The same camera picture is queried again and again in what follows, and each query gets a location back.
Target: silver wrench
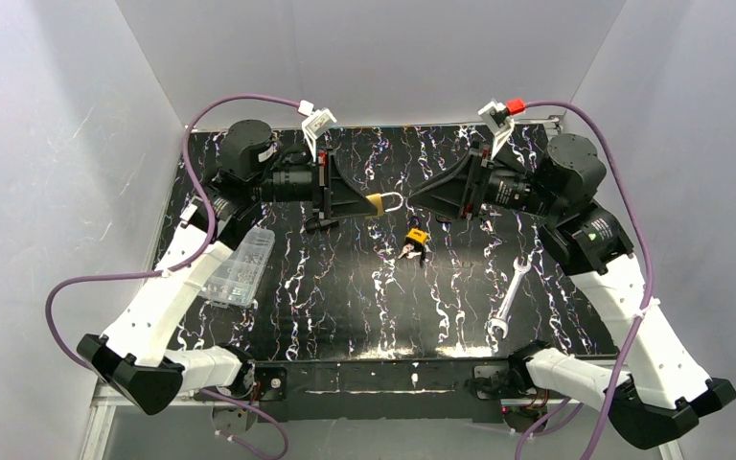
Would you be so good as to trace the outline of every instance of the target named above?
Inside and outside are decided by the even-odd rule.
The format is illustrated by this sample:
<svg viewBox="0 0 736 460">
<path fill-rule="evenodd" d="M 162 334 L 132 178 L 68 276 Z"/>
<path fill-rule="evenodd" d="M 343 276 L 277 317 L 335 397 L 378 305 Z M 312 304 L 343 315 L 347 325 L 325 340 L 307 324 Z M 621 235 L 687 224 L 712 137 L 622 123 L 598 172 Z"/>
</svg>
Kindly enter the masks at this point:
<svg viewBox="0 0 736 460">
<path fill-rule="evenodd" d="M 506 338 L 506 334 L 509 333 L 509 324 L 506 322 L 507 317 L 509 317 L 509 309 L 512 307 L 515 296 L 518 294 L 520 282 L 523 281 L 526 273 L 532 269 L 532 264 L 528 259 L 525 260 L 526 264 L 523 265 L 520 264 L 519 260 L 520 257 L 515 257 L 515 261 L 512 262 L 512 268 L 515 269 L 515 274 L 512 275 L 512 282 L 509 283 L 509 288 L 506 289 L 506 294 L 503 296 L 500 308 L 497 309 L 495 315 L 487 322 L 487 332 L 490 335 L 495 335 L 495 328 L 503 331 L 501 338 Z"/>
</svg>

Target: floor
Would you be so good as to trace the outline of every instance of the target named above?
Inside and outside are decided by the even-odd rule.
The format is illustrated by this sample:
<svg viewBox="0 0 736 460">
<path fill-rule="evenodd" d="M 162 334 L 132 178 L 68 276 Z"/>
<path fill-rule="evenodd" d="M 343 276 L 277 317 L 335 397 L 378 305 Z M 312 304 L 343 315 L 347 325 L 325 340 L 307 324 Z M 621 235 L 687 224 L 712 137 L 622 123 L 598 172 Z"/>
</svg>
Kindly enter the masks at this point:
<svg viewBox="0 0 736 460">
<path fill-rule="evenodd" d="M 278 132 L 285 144 L 302 142 L 297 130 Z M 217 161 L 223 133 L 197 133 L 195 166 Z M 400 192 L 442 171 L 463 155 L 474 126 L 342 128 L 325 140 L 337 148 L 344 173 L 365 194 Z M 519 126 L 512 150 L 533 168 L 547 145 L 543 126 Z M 190 192 L 180 167 L 160 238 L 167 247 Z M 264 206 L 261 226 L 276 243 L 256 295 L 257 307 L 216 308 L 197 299 L 171 347 L 192 349 L 235 343 L 260 360 L 506 356 L 540 338 L 582 354 L 616 352 L 585 296 L 541 249 L 536 222 L 487 210 L 475 221 L 442 224 L 429 213 L 402 208 L 381 218 L 352 218 L 327 233 L 301 228 L 308 203 Z M 398 261 L 408 218 L 430 234 L 430 258 Z M 500 304 L 515 257 L 531 259 L 511 310 L 509 336 L 496 341 L 485 323 Z"/>
<path fill-rule="evenodd" d="M 558 415 L 560 419 L 570 409 Z M 573 460 L 585 450 L 597 412 L 585 408 L 563 430 L 526 445 L 522 459 Z M 501 425 L 462 420 L 315 420 L 285 424 L 285 460 L 457 460 L 515 458 L 518 437 Z M 255 424 L 242 438 L 267 454 L 281 450 L 269 424 Z M 242 447 L 214 435 L 210 409 L 172 406 L 149 417 L 133 406 L 118 407 L 105 460 L 255 459 Z M 608 424 L 593 460 L 661 460 L 657 448 L 639 450 Z"/>
</svg>

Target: clear plastic box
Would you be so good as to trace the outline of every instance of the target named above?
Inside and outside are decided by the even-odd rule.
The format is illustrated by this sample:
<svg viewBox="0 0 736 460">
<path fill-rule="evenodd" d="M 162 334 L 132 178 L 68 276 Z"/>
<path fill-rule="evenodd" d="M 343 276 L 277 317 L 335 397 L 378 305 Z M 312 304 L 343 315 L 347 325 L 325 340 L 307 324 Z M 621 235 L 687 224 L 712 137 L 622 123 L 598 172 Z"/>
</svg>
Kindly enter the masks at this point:
<svg viewBox="0 0 736 460">
<path fill-rule="evenodd" d="M 239 248 L 210 276 L 199 295 L 223 307 L 227 304 L 249 307 L 274 244 L 275 232 L 252 228 Z"/>
</svg>

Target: white cable clip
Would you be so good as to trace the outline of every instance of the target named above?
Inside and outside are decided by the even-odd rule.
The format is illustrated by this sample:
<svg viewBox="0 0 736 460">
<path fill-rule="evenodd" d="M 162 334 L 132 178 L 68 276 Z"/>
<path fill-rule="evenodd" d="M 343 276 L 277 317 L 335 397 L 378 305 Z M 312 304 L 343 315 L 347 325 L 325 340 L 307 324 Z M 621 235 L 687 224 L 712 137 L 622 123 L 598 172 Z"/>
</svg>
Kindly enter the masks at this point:
<svg viewBox="0 0 736 460">
<path fill-rule="evenodd" d="M 297 107 L 297 113 L 303 115 L 304 117 L 310 116 L 313 111 L 314 104 L 306 100 L 301 101 L 300 106 Z"/>
<path fill-rule="evenodd" d="M 185 206 L 184 210 L 182 210 L 182 214 L 179 215 L 179 220 L 187 224 L 187 222 L 189 222 L 190 219 L 193 217 L 193 214 L 195 214 L 198 210 L 199 203 L 201 203 L 201 198 L 199 198 L 198 196 L 194 196 L 191 202 L 188 203 L 187 206 Z"/>
<path fill-rule="evenodd" d="M 647 312 L 650 309 L 658 307 L 659 305 L 661 305 L 661 302 L 657 298 L 651 297 L 650 302 L 648 302 L 648 306 L 645 308 L 645 310 L 637 311 L 636 314 L 633 315 L 633 318 L 642 318 L 642 320 L 644 320 Z"/>
<path fill-rule="evenodd" d="M 301 130 L 303 130 L 303 137 L 309 146 L 312 161 L 316 161 L 317 158 L 317 138 L 322 136 L 330 127 L 333 127 L 335 123 L 337 123 L 337 119 L 332 112 L 328 108 L 324 108 L 322 110 L 314 110 L 300 124 Z"/>
<path fill-rule="evenodd" d="M 484 124 L 493 132 L 493 151 L 490 153 L 490 159 L 495 159 L 497 153 L 503 149 L 503 146 L 509 141 L 512 133 L 515 131 L 515 118 L 513 116 L 506 117 L 506 122 L 503 125 L 499 125 L 495 121 L 495 118 L 493 118 L 493 115 L 506 110 L 506 108 L 505 104 L 491 100 L 483 108 L 478 110 L 478 116 L 481 117 Z"/>
</svg>

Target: white plastic housing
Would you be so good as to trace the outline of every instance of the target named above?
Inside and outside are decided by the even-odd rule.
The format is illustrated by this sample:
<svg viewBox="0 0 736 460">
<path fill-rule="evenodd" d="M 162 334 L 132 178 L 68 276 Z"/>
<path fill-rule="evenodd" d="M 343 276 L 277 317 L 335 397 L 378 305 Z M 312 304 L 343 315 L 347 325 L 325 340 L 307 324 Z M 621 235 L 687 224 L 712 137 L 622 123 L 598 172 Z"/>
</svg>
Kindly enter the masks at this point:
<svg viewBox="0 0 736 460">
<path fill-rule="evenodd" d="M 205 236 L 205 232 L 192 225 L 180 225 L 156 268 L 164 269 L 183 261 L 201 246 Z M 173 330 L 201 287 L 230 254 L 229 247 L 215 242 L 191 266 L 147 280 L 120 317 L 103 331 L 108 336 L 106 346 L 120 357 L 134 355 L 138 366 L 158 366 Z"/>
<path fill-rule="evenodd" d="M 560 391 L 596 409 L 600 409 L 605 401 L 610 369 L 581 361 L 556 348 L 540 350 L 532 355 L 532 359 L 526 362 L 526 369 L 538 388 Z M 627 380 L 628 373 L 622 372 L 617 384 Z"/>
<path fill-rule="evenodd" d="M 614 343 L 621 346 L 640 314 L 644 277 L 633 256 L 619 257 L 606 267 L 608 273 L 602 276 L 592 272 L 570 278 L 597 310 Z M 654 300 L 626 364 L 645 404 L 674 409 L 677 399 L 683 397 L 691 402 L 707 391 L 709 375 L 684 349 Z"/>
<path fill-rule="evenodd" d="M 311 154 L 312 161 L 316 161 L 317 158 L 317 138 L 322 136 L 330 127 L 333 127 L 337 123 L 337 119 L 334 117 L 332 112 L 328 108 L 321 110 L 314 110 L 311 115 L 306 117 L 305 120 L 300 124 L 300 129 L 303 131 L 303 137 L 306 139 L 306 144 L 309 146 L 309 153 Z"/>
<path fill-rule="evenodd" d="M 493 114 L 496 112 L 502 112 L 506 109 L 506 105 L 499 103 L 496 100 L 491 100 L 489 103 L 478 110 L 478 116 L 481 117 L 481 121 L 490 129 L 493 133 L 493 151 L 490 158 L 495 159 L 495 156 L 503 148 L 504 144 L 509 141 L 512 136 L 512 132 L 515 131 L 515 119 L 508 117 L 504 125 L 499 125 L 493 118 Z"/>
<path fill-rule="evenodd" d="M 190 352 L 168 350 L 165 357 L 185 366 L 179 393 L 208 386 L 229 386 L 242 368 L 239 359 L 221 347 Z"/>
</svg>

